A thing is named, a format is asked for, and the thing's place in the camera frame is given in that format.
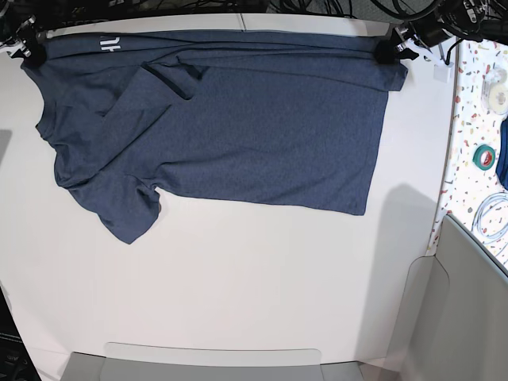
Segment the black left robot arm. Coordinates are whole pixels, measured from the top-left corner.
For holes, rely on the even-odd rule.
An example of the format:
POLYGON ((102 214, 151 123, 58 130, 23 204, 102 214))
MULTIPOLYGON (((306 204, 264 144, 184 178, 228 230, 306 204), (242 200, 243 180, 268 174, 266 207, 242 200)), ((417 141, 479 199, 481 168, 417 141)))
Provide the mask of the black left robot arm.
POLYGON ((448 67, 452 50, 463 41, 507 43, 506 1, 427 1, 421 10, 406 1, 393 1, 391 8, 379 1, 373 4, 401 21, 375 48, 380 64, 422 58, 448 67))

